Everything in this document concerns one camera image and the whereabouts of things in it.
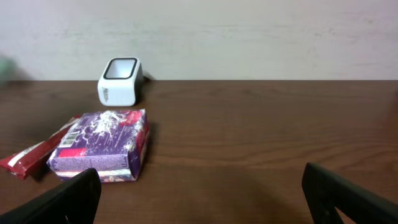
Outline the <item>green wet wipes pack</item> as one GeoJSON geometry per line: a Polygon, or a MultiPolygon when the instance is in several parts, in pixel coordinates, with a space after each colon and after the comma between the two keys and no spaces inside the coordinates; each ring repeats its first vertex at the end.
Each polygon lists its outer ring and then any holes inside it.
{"type": "Polygon", "coordinates": [[[0,59],[0,83],[5,85],[7,82],[18,79],[18,66],[15,61],[7,57],[0,59]]]}

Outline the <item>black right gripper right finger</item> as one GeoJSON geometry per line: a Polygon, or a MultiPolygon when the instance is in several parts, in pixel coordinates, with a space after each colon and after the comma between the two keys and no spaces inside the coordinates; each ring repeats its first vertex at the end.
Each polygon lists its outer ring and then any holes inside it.
{"type": "Polygon", "coordinates": [[[316,224],[343,223],[339,211],[355,223],[397,223],[397,204],[318,164],[306,164],[302,189],[316,224]]]}

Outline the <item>purple snack bag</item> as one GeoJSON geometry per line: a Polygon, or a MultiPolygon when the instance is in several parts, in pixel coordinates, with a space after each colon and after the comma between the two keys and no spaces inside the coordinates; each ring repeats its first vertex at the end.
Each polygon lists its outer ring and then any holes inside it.
{"type": "Polygon", "coordinates": [[[149,138],[144,109],[85,113],[47,160],[62,180],[94,168],[102,182],[137,180],[149,138]]]}

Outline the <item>red-brown snack bar wrapper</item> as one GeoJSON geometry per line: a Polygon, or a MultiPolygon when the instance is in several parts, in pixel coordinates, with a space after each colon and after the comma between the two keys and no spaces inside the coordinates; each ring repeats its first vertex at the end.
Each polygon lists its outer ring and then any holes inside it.
{"type": "Polygon", "coordinates": [[[81,116],[72,117],[56,133],[52,134],[47,140],[41,141],[21,152],[1,159],[1,168],[19,179],[26,179],[36,173],[44,166],[53,150],[60,144],[62,138],[68,130],[77,122],[81,116]]]}

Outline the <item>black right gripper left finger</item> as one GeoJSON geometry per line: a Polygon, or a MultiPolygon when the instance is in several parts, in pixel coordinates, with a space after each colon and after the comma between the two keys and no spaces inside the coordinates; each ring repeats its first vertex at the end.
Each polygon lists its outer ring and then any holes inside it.
{"type": "Polygon", "coordinates": [[[101,196],[94,168],[1,215],[1,223],[93,223],[101,196]]]}

